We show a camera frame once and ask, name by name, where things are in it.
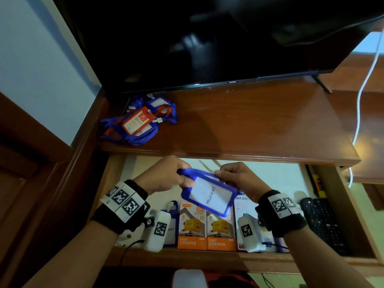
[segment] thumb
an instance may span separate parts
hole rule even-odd
[[[179,186],[184,188],[184,187],[190,187],[192,188],[195,185],[195,181],[192,180],[191,178],[188,178],[186,176],[179,176]]]
[[[217,170],[215,171],[215,175],[220,177],[220,179],[223,179],[224,181],[230,181],[236,183],[237,174],[231,173],[224,170]]]

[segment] black remote control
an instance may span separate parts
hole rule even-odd
[[[344,235],[326,198],[304,198],[301,209],[310,229],[341,256],[351,255]]]

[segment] hand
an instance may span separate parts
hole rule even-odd
[[[240,188],[253,202],[272,190],[262,179],[252,172],[243,162],[222,165],[215,175],[229,185]]]
[[[190,167],[187,162],[180,160],[175,155],[170,155],[169,157],[163,157],[133,180],[146,190],[148,195],[154,192],[167,191],[175,185],[182,188],[193,187],[195,185],[194,180],[176,173],[177,169],[188,169]]]

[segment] blue id badge holder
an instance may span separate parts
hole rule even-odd
[[[197,169],[178,169],[177,173],[195,181],[194,187],[183,188],[181,198],[222,217],[228,215],[240,194],[235,187],[220,182],[214,174]]]
[[[172,200],[170,202],[173,202],[173,206],[169,210],[161,210],[164,212],[168,212],[170,214],[170,224],[169,224],[168,232],[163,245],[163,247],[165,248],[177,247],[177,237],[179,235],[179,218],[180,218],[179,205],[175,200]]]

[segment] white plastic clip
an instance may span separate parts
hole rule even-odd
[[[167,203],[167,212],[170,211],[170,209],[173,207],[174,203],[172,201]]]

